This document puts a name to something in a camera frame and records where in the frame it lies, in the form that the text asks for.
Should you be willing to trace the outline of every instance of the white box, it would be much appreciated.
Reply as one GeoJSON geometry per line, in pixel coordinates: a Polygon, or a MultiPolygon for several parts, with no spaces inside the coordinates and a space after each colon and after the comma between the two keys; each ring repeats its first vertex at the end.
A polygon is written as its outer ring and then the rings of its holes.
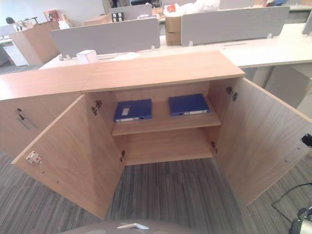
{"type": "Polygon", "coordinates": [[[98,56],[95,50],[84,50],[76,54],[80,64],[96,63],[98,56]]]}

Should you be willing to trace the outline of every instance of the cabinet top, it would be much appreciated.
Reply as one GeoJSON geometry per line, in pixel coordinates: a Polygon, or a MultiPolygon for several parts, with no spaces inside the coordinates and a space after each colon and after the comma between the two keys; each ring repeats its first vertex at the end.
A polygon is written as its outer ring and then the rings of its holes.
{"type": "Polygon", "coordinates": [[[219,51],[110,61],[0,76],[0,100],[242,77],[219,51]]]}

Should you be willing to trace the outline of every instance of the blue binder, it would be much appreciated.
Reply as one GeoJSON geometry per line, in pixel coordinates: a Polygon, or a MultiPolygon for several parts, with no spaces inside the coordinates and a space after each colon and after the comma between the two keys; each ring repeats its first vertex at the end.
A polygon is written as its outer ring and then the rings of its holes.
{"type": "Polygon", "coordinates": [[[209,113],[210,109],[202,94],[169,97],[171,116],[209,113]]]}
{"type": "Polygon", "coordinates": [[[114,121],[125,122],[152,118],[152,100],[122,101],[115,111],[114,121]]]}

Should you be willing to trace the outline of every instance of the desk divider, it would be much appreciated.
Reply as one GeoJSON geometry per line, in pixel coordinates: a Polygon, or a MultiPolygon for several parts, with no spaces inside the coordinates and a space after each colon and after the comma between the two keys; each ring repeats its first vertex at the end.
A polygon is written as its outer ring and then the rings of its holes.
{"type": "Polygon", "coordinates": [[[205,44],[278,36],[290,7],[222,10],[182,16],[181,43],[205,44]]]}
{"type": "Polygon", "coordinates": [[[103,55],[160,47],[156,18],[54,30],[51,35],[60,53],[70,57],[83,50],[95,50],[103,55]]]}
{"type": "Polygon", "coordinates": [[[221,0],[219,9],[237,9],[252,6],[254,6],[254,0],[221,0]]]}
{"type": "Polygon", "coordinates": [[[152,5],[122,6],[109,9],[110,13],[123,12],[125,20],[136,20],[140,15],[152,15],[152,5]]]}
{"type": "Polygon", "coordinates": [[[312,32],[312,11],[310,12],[306,25],[304,26],[304,29],[302,31],[302,34],[309,35],[311,32],[312,32]]]}

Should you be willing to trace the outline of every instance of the cardboard box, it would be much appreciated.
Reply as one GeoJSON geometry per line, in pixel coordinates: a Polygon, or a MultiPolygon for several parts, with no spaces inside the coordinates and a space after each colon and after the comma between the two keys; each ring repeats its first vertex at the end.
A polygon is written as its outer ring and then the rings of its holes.
{"type": "Polygon", "coordinates": [[[181,17],[166,17],[166,32],[181,32],[181,17]]]}
{"type": "Polygon", "coordinates": [[[167,45],[181,45],[181,17],[167,17],[165,25],[167,45]]]}
{"type": "Polygon", "coordinates": [[[166,32],[167,45],[181,45],[181,32],[166,32]]]}

